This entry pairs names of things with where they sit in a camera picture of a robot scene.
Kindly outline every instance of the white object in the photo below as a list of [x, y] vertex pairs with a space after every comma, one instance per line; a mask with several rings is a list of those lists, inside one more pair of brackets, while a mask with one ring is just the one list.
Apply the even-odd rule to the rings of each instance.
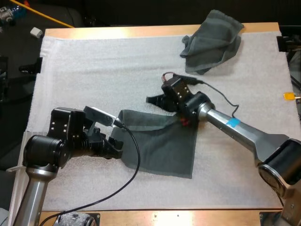
[[0, 208], [0, 226], [7, 226], [7, 225], [8, 225], [8, 211], [3, 208]]
[[41, 37], [41, 35], [43, 34], [43, 31], [41, 31], [39, 28], [34, 27], [30, 31], [30, 34], [39, 39]]
[[[268, 133], [300, 139], [296, 104], [284, 101], [292, 91], [285, 53], [277, 48], [280, 32], [244, 33], [237, 55], [198, 78], [240, 104], [236, 116]], [[46, 132], [55, 107], [97, 107], [112, 115], [122, 109], [166, 114], [145, 103], [162, 93], [161, 75], [185, 74], [182, 36], [118, 40], [62, 40], [44, 37], [27, 126]], [[217, 110], [233, 108], [214, 90], [205, 92]], [[100, 126], [109, 134], [110, 127]], [[134, 173], [121, 160], [71, 159], [49, 183], [43, 210], [68, 210], [99, 200], [119, 189]], [[192, 179], [139, 172], [118, 195], [89, 210], [163, 208], [280, 208], [260, 178], [253, 155], [209, 123], [199, 126]]]

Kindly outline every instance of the folded gray cloth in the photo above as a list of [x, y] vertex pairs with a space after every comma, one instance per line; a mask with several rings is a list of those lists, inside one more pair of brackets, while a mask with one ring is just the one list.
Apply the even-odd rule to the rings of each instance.
[[[176, 115], [131, 110], [122, 110], [118, 118], [137, 140], [141, 152], [141, 171], [192, 178], [197, 125], [183, 126]], [[124, 142], [121, 160], [135, 169], [138, 157], [130, 135], [124, 129], [114, 128], [111, 137]]]
[[186, 58], [186, 72], [204, 74], [234, 57], [240, 45], [239, 31], [244, 26], [218, 10], [211, 10], [200, 28], [182, 42], [185, 49], [180, 54]]

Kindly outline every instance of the gray cloth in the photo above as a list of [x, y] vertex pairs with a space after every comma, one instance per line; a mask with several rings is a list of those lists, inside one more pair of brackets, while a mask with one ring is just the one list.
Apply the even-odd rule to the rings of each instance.
[[232, 17], [212, 10], [191, 37], [182, 39], [185, 49], [180, 56], [186, 58], [185, 71], [204, 74], [234, 57], [241, 41], [238, 33], [243, 27]]
[[[141, 152], [141, 171], [192, 178], [197, 126], [183, 126], [176, 115], [131, 110], [122, 110], [118, 118], [137, 140]], [[124, 142], [121, 160], [135, 169], [138, 157], [130, 135], [124, 129], [114, 128], [111, 136]]]

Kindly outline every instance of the black cable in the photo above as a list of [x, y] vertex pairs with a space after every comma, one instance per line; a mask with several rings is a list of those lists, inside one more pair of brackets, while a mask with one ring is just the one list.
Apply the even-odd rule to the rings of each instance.
[[232, 107], [235, 107], [234, 111], [232, 112], [232, 118], [235, 118], [234, 113], [238, 110], [239, 105], [232, 104], [222, 92], [220, 92], [218, 89], [214, 88], [212, 85], [209, 85], [208, 83], [201, 81], [201, 80], [198, 80], [198, 81], [200, 84], [205, 84], [205, 85], [209, 86], [210, 88], [212, 88], [213, 90], [215, 90], [216, 92], [218, 92], [219, 94], [221, 94], [224, 97], [224, 99], [228, 102], [229, 105], [231, 105]]
[[281, 202], [282, 207], [284, 207], [284, 204], [283, 204], [283, 201], [282, 201], [280, 195], [277, 194], [277, 196], [278, 196], [279, 201]]
[[129, 133], [129, 135], [131, 136], [131, 138], [132, 138], [132, 140], [133, 140], [133, 142], [134, 142], [134, 144], [136, 146], [136, 149], [137, 149], [138, 163], [137, 163], [137, 168], [136, 168], [135, 173], [133, 174], [133, 176], [120, 189], [118, 189], [114, 193], [110, 194], [109, 196], [107, 196], [107, 197], [105, 197], [103, 199], [100, 199], [100, 200], [98, 200], [96, 202], [93, 202], [93, 203], [90, 203], [90, 204], [87, 204], [87, 205], [84, 205], [84, 206], [80, 206], [80, 207], [74, 208], [72, 210], [68, 210], [68, 211], [64, 211], [64, 212], [61, 212], [61, 213], [57, 213], [57, 214], [51, 215], [51, 216], [47, 217], [45, 220], [43, 220], [42, 223], [40, 224], [40, 226], [43, 226], [51, 218], [55, 218], [55, 217], [61, 216], [61, 215], [66, 214], [66, 213], [71, 213], [71, 212], [74, 212], [74, 211], [78, 211], [80, 209], [87, 208], [87, 207], [99, 204], [100, 202], [106, 201], [107, 199], [109, 199], [109, 198], [113, 197], [114, 195], [118, 194], [119, 192], [121, 192], [126, 186], [128, 186], [133, 181], [133, 179], [136, 177], [136, 175], [137, 175], [137, 173], [139, 171], [139, 167], [140, 167], [140, 158], [141, 158], [140, 157], [140, 150], [139, 150], [137, 141], [136, 141], [133, 133], [126, 126], [124, 126], [124, 125], [123, 125], [123, 128]]
[[67, 11], [68, 11], [68, 13], [69, 13], [69, 16], [71, 17], [72, 25], [73, 25], [73, 27], [75, 27], [74, 20], [73, 20], [73, 16], [71, 15], [71, 13], [70, 13], [68, 7], [66, 7], [66, 9], [67, 9]]
[[6, 218], [2, 221], [2, 223], [0, 224], [0, 226], [2, 226], [3, 223], [4, 223], [7, 219], [8, 219], [8, 217], [6, 217]]

